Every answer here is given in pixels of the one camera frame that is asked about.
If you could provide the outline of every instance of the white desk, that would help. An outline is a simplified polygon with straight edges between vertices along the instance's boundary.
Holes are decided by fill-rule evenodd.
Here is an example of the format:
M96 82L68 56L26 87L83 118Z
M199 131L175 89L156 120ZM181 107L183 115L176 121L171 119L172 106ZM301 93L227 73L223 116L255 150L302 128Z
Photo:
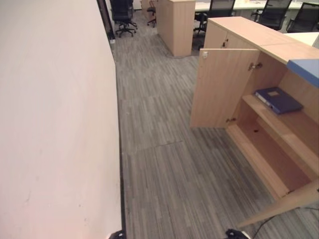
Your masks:
M314 47L319 41L319 32L286 33L285 35Z
M242 0L237 0L234 4L234 10L250 10L250 9L263 9L265 7L266 1L250 1L245 2ZM300 9L302 2L292 2L289 5L289 9ZM210 3L209 2L196 2L195 12L208 11Z

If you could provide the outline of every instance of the white wall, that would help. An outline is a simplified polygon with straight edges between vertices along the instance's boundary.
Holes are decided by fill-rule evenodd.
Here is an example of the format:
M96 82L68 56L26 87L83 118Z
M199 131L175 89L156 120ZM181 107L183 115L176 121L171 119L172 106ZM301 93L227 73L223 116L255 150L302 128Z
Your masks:
M115 64L95 0L0 1L0 238L121 229Z

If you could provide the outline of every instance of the blue countertop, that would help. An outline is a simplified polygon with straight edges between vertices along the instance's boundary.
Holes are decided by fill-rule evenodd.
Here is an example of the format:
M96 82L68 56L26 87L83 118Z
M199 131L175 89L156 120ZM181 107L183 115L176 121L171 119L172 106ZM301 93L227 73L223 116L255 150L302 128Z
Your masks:
M287 68L319 87L319 59L289 60Z

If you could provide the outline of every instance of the cabinet shelf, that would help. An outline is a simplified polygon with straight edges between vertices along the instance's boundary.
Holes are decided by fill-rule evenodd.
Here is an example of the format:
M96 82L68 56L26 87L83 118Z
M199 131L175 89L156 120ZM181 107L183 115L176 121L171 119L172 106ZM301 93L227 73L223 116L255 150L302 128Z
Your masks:
M255 96L243 96L252 110L319 175L318 125L304 112L276 115Z
M311 181L257 122L233 124L227 132L275 199Z

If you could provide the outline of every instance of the cabinet handle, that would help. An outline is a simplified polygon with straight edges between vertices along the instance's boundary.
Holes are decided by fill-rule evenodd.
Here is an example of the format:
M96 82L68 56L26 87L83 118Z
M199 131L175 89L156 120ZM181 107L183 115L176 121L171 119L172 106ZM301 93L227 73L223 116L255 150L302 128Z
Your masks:
M226 123L228 123L228 122L233 122L233 121L236 121L236 120L237 120L236 118L227 119L227 120L226 120Z
M223 44L221 45L222 48L226 48L226 42L228 42L228 39L226 39Z
M259 62L257 65L254 65L254 63L250 63L248 71L250 71L251 69L260 69L263 67L263 64L261 62Z

